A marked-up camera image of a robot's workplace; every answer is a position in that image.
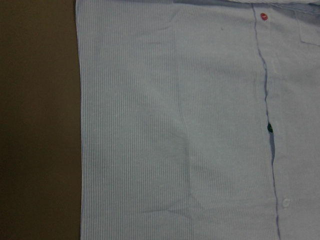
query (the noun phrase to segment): chest pocket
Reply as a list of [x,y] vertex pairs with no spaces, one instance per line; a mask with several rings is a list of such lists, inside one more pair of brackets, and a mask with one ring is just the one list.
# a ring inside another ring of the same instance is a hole
[[295,16],[298,21],[301,42],[320,47],[320,14],[295,11]]

